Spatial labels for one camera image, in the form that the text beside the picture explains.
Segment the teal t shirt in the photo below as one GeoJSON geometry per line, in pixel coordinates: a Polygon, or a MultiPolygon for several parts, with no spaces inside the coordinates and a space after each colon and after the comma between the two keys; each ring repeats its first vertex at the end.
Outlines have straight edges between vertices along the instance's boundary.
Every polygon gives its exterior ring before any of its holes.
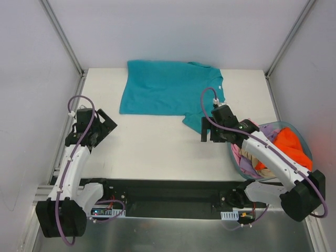
{"type": "Polygon", "coordinates": [[[213,109],[213,99],[226,100],[223,76],[198,62],[130,60],[120,114],[183,116],[197,133],[201,119],[213,109]]]}

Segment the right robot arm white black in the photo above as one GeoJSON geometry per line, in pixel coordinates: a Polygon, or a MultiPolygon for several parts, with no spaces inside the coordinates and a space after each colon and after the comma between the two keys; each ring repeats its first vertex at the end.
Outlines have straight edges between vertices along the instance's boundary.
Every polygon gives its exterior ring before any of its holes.
{"type": "Polygon", "coordinates": [[[238,121],[230,107],[213,100],[211,116],[202,117],[201,140],[228,142],[254,155],[274,174],[281,185],[265,184],[249,179],[226,199],[235,207],[248,207],[253,202],[280,207],[294,221],[300,222],[323,206],[319,218],[327,217],[326,180],[319,170],[309,171],[291,159],[267,139],[261,129],[245,119],[238,121]]]}

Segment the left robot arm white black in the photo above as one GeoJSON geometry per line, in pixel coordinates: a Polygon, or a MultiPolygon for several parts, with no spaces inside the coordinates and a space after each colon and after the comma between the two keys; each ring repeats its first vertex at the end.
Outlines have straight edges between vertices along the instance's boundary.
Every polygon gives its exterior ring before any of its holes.
{"type": "Polygon", "coordinates": [[[46,200],[35,211],[43,235],[47,238],[80,237],[94,204],[106,204],[111,192],[104,179],[92,180],[78,191],[83,168],[92,152],[117,124],[102,110],[82,108],[65,139],[65,155],[57,180],[46,200]]]}

